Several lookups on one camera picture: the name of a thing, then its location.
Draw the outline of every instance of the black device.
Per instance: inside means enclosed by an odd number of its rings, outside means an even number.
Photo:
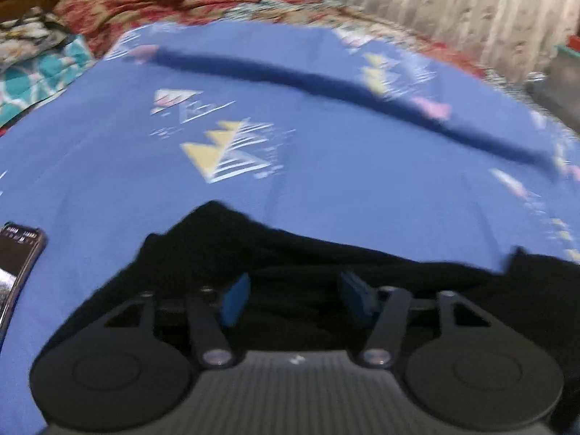
[[[354,352],[234,351],[247,275],[178,300],[136,296],[37,359],[42,435],[552,433],[563,376],[541,348],[451,291],[416,299],[352,273],[338,287],[369,332]],[[406,347],[428,315],[437,333]]]
[[[0,348],[20,291],[45,246],[40,229],[11,222],[0,229]]]

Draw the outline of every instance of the phone case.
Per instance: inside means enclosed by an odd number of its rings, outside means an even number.
[[[15,223],[11,223],[11,222],[4,224],[4,227],[2,227],[2,229],[5,229],[6,227],[18,227],[21,229],[33,230],[34,232],[36,232],[38,234],[38,239],[37,239],[36,243],[34,244],[30,254],[28,254],[28,257],[26,258],[26,261],[24,262],[24,266],[22,266],[22,268],[18,272],[18,276],[16,277],[16,280],[14,281],[14,286],[12,287],[12,290],[11,290],[10,294],[8,295],[8,302],[6,303],[6,306],[4,307],[3,310],[0,310],[0,312],[1,312],[1,314],[0,314],[0,350],[2,349],[2,343],[4,342],[4,336],[6,335],[6,331],[8,329],[8,324],[10,323],[10,320],[12,318],[12,313],[14,312],[16,302],[18,301],[18,296],[20,295],[20,292],[21,292],[24,284],[26,283],[28,276],[30,275],[30,271],[33,269],[34,264],[36,263],[38,257],[40,256],[40,254],[44,250],[44,247],[46,246],[46,242],[47,242],[46,234],[41,229],[32,229],[31,227],[26,227],[25,225],[15,224]]]

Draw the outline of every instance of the smartphone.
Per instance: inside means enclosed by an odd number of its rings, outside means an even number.
[[[0,348],[16,300],[34,263],[46,246],[46,234],[15,223],[0,229]]]

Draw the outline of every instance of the phone screen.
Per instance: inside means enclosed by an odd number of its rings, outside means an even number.
[[[38,242],[33,229],[7,225],[0,230],[0,319],[5,315],[16,278]]]

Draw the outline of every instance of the bed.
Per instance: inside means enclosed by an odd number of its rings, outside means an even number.
[[[397,27],[272,25],[239,4],[125,31],[0,138],[0,220],[49,237],[0,352],[3,435],[44,426],[28,371],[54,330],[147,234],[211,199],[420,261],[501,271],[524,247],[580,262],[580,149],[557,120]]]

